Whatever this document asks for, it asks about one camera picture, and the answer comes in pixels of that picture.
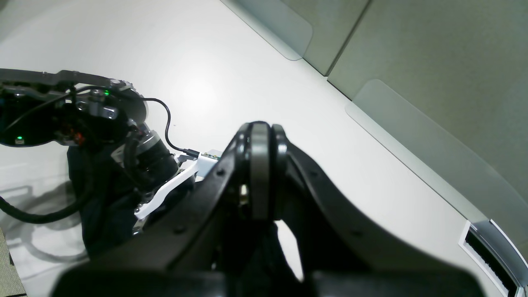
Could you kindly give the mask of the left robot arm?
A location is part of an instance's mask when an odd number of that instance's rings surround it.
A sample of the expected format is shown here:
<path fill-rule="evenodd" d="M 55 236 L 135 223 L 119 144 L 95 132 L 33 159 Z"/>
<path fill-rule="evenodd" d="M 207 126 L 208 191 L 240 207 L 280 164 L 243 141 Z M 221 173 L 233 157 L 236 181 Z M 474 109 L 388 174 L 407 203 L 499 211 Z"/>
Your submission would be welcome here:
<path fill-rule="evenodd" d="M 61 70 L 1 69 L 1 144 L 35 147 L 50 142 L 80 150 L 84 187 L 75 201 L 50 214 L 30 214 L 1 199 L 5 214 L 30 224 L 64 219 L 84 207 L 97 184 L 96 155 L 117 145 L 115 161 L 140 192 L 153 195 L 179 173 L 179 163 L 146 124 L 145 98 L 126 81 Z"/>

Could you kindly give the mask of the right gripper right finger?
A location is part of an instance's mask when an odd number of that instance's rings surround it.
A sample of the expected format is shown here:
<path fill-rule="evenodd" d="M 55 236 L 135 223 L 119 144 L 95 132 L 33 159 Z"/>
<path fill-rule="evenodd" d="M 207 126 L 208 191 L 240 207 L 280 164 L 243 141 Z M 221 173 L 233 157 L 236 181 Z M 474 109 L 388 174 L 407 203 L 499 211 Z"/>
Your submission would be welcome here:
<path fill-rule="evenodd" d="M 309 296 L 483 296 L 473 275 L 368 218 L 277 124 L 270 127 L 270 216 L 297 239 Z"/>

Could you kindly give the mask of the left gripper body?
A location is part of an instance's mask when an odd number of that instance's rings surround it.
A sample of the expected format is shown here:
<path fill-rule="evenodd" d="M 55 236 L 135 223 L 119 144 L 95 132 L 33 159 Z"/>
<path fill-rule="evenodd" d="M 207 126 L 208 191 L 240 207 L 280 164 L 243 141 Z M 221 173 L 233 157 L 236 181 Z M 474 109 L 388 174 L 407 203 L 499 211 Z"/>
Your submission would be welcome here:
<path fill-rule="evenodd" d="M 143 193 L 157 190 L 179 171 L 174 155 L 154 130 L 130 130 L 111 157 L 123 168 L 134 188 Z"/>

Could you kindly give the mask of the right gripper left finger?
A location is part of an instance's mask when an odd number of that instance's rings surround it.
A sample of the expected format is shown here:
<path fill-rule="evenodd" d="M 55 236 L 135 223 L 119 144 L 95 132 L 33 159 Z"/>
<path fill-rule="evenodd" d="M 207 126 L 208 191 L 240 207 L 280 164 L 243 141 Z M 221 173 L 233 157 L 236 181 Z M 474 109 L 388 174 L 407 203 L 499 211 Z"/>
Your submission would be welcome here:
<path fill-rule="evenodd" d="M 190 195 L 123 245 L 70 269 L 55 297 L 268 297 L 271 128 L 244 124 Z"/>

